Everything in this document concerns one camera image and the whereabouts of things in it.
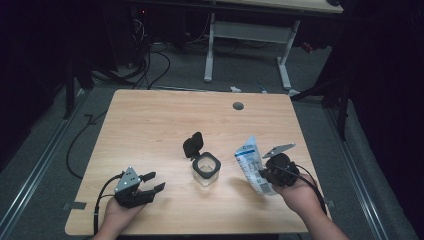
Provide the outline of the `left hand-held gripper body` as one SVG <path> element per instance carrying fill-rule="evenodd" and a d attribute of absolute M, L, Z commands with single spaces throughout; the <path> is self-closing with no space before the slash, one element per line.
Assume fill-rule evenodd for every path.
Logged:
<path fill-rule="evenodd" d="M 154 200 L 155 195 L 147 195 L 147 191 L 139 190 L 141 183 L 136 171 L 132 167 L 128 167 L 114 189 L 114 198 L 120 206 L 133 208 Z"/>

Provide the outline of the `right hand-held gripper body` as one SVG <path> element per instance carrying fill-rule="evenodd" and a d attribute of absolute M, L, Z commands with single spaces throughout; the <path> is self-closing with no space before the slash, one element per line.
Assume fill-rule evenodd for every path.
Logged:
<path fill-rule="evenodd" d="M 265 179 L 269 183 L 284 187 L 296 182 L 299 170 L 285 154 L 285 151 L 295 146 L 295 143 L 275 146 L 263 156 L 263 159 L 267 159 L 264 169 L 268 170 L 268 177 Z"/>

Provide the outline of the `white and blue pouch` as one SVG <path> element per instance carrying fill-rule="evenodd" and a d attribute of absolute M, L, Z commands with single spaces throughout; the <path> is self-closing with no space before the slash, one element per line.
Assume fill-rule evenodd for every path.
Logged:
<path fill-rule="evenodd" d="M 272 185 L 259 173 L 260 170 L 263 170 L 263 164 L 254 136 L 250 136 L 235 151 L 234 157 L 243 171 L 245 178 L 257 194 L 267 196 L 276 195 Z"/>

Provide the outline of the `clear jar with black lid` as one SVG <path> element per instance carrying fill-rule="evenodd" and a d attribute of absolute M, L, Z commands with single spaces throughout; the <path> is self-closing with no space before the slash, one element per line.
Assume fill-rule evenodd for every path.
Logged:
<path fill-rule="evenodd" d="M 209 187 L 219 177 L 221 162 L 210 152 L 201 152 L 203 135 L 195 132 L 182 145 L 186 158 L 192 162 L 192 176 L 202 187 Z"/>

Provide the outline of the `person's right hand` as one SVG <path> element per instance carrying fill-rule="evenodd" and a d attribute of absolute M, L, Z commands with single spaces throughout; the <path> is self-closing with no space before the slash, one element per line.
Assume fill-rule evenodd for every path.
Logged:
<path fill-rule="evenodd" d="M 301 178 L 289 187 L 273 185 L 273 189 L 280 194 L 286 205 L 303 220 L 324 216 L 320 202 L 313 188 L 309 186 L 311 178 L 301 174 Z"/>

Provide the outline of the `person's left hand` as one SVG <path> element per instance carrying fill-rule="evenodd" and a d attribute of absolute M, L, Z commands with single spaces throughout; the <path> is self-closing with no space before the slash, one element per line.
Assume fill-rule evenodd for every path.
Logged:
<path fill-rule="evenodd" d="M 111 198 L 106 206 L 103 223 L 123 230 L 143 209 L 144 205 L 133 208 L 122 207 L 115 198 Z"/>

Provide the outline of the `black tripod stand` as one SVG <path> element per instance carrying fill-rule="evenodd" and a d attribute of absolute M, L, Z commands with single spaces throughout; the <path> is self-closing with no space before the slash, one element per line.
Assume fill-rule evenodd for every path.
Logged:
<path fill-rule="evenodd" d="M 308 96 L 323 94 L 321 106 L 324 109 L 337 107 L 336 130 L 339 137 L 345 141 L 346 119 L 348 117 L 348 102 L 351 80 L 349 78 L 333 78 L 316 84 L 314 87 L 291 96 L 292 101 L 299 101 Z"/>
<path fill-rule="evenodd" d="M 65 119 L 70 118 L 75 107 L 75 82 L 78 82 L 83 90 L 91 91 L 94 87 L 91 71 L 85 59 L 74 57 L 66 65 Z"/>

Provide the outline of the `dark computer tower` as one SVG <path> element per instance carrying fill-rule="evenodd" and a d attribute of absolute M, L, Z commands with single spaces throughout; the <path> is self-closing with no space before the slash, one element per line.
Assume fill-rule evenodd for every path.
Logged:
<path fill-rule="evenodd" d="M 128 11 L 130 19 L 130 32 L 135 47 L 134 61 L 138 63 L 141 59 L 144 48 L 146 46 L 146 40 L 148 38 L 147 10 L 145 8 L 131 6 L 128 8 Z"/>

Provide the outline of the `aluminium floor rail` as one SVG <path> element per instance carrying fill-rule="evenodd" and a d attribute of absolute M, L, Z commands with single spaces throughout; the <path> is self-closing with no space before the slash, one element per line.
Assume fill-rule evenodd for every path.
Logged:
<path fill-rule="evenodd" d="M 382 224 L 380 216 L 377 212 L 374 201 L 372 200 L 366 185 L 361 178 L 360 172 L 356 166 L 353 155 L 349 149 L 349 146 L 345 140 L 339 134 L 337 128 L 337 119 L 332 110 L 324 109 L 324 113 L 331 125 L 332 131 L 337 139 L 338 145 L 341 149 L 343 159 L 345 162 L 346 170 L 349 179 L 352 183 L 356 196 L 358 198 L 361 209 L 368 222 L 370 230 L 375 240 L 389 240 L 387 232 Z"/>
<path fill-rule="evenodd" d="M 0 173 L 0 240 L 7 240 L 49 168 L 75 112 L 89 90 L 78 90 L 76 105 L 66 112 L 66 91 L 60 91 L 53 105 L 31 128 L 30 134 Z"/>

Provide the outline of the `white frame desk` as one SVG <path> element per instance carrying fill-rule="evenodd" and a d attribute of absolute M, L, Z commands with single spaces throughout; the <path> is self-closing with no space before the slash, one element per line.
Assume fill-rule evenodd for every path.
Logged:
<path fill-rule="evenodd" d="M 219 3 L 238 6 L 268 8 L 270 10 L 288 10 L 290 13 L 341 14 L 343 8 L 339 0 L 211 0 L 212 6 Z M 265 43 L 277 43 L 285 46 L 282 55 L 276 58 L 282 86 L 293 92 L 286 62 L 298 32 L 301 20 L 295 18 L 289 26 L 271 26 L 259 23 L 242 23 L 235 20 L 216 20 L 215 14 L 209 15 L 208 52 L 205 62 L 204 81 L 213 79 L 214 42 L 216 38 L 247 40 Z"/>

